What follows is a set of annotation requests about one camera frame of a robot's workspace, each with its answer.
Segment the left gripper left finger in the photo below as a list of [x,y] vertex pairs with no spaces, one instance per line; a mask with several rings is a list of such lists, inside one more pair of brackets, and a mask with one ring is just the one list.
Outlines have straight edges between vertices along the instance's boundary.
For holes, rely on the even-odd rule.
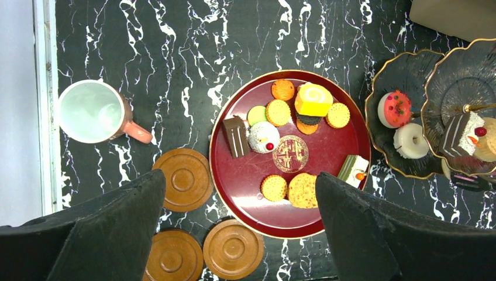
[[63,211],[1,227],[1,279],[141,280],[165,190],[156,169]]

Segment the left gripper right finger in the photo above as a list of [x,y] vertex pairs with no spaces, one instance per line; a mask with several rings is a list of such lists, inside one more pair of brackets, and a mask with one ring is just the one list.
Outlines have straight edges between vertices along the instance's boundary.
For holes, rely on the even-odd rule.
[[316,199],[340,280],[494,280],[495,231],[434,219],[322,172]]

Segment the small decorated white cake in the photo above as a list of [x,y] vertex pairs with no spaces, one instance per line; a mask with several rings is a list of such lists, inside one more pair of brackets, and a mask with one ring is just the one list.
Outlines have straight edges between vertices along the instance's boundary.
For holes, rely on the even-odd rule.
[[368,175],[368,166],[369,161],[360,155],[348,155],[337,178],[358,189]]

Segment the white frosted donut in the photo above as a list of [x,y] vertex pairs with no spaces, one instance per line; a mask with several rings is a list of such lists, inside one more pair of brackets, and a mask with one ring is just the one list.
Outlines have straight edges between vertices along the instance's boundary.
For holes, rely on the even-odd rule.
[[429,152],[429,145],[422,134],[422,127],[408,123],[395,131],[393,145],[405,159],[420,159]]

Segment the red sprinkled donut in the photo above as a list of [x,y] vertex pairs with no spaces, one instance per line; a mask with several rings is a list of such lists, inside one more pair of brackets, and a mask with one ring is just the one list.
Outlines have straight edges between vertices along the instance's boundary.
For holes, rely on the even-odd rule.
[[387,128],[396,129],[408,124],[412,118],[412,104],[400,90],[389,92],[380,99],[377,107],[380,122]]

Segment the three-tier glass cake stand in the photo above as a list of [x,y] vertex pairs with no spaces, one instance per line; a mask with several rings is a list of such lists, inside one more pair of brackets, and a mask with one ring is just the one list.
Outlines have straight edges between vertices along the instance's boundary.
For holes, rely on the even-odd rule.
[[[429,152],[420,159],[405,159],[394,148],[396,129],[384,126],[377,107],[383,95],[400,90],[411,100],[409,123],[422,127]],[[430,50],[405,52],[387,61],[372,80],[366,98],[366,128],[373,146],[385,156],[387,164],[404,176],[426,179],[448,168],[466,175],[495,173],[495,161],[485,162],[472,156],[450,157],[439,151],[449,119],[475,112],[495,118],[495,40],[477,39],[467,47],[447,54]]]

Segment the dark red round tray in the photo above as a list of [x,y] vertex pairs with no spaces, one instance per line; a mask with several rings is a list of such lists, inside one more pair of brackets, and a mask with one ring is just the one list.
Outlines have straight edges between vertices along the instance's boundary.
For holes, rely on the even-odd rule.
[[[340,129],[322,120],[315,133],[306,135],[296,126],[296,119],[279,127],[282,143],[276,152],[249,152],[234,158],[223,128],[223,121],[234,116],[246,119],[250,109],[273,100],[271,85],[279,79],[295,86],[306,82],[324,86],[333,98],[350,111],[349,123]],[[241,86],[221,110],[214,125],[209,162],[211,175],[223,203],[244,225],[263,235],[298,239],[324,230],[317,208],[296,208],[287,200],[271,202],[263,197],[260,187],[269,175],[287,181],[300,173],[337,175],[349,155],[371,158],[371,145],[362,113],[351,96],[333,81],[302,70],[282,70],[264,74]]]

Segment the pink frosted donut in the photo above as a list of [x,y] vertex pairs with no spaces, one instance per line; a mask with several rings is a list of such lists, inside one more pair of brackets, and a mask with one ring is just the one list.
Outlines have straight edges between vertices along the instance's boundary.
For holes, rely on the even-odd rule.
[[495,191],[495,176],[468,176],[448,168],[445,159],[442,159],[441,165],[444,175],[457,187],[475,192]]

